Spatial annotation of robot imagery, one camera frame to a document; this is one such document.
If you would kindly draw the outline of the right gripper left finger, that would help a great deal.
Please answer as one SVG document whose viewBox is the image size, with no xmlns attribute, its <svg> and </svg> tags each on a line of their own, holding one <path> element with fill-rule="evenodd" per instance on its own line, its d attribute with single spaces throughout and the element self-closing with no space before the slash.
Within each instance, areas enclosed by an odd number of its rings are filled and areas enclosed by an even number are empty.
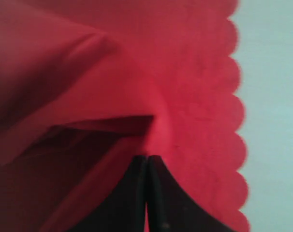
<svg viewBox="0 0 293 232">
<path fill-rule="evenodd" d="M 75 232 L 142 232 L 147 158 L 134 156 L 112 193 L 74 226 Z"/>
</svg>

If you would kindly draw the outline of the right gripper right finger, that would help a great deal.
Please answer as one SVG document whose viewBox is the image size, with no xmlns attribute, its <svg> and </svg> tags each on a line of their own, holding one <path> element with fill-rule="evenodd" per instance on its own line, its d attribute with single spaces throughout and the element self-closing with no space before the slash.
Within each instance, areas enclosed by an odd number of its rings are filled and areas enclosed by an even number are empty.
<svg viewBox="0 0 293 232">
<path fill-rule="evenodd" d="M 232 231 L 192 200 L 157 155 L 147 161 L 146 204 L 151 232 Z"/>
</svg>

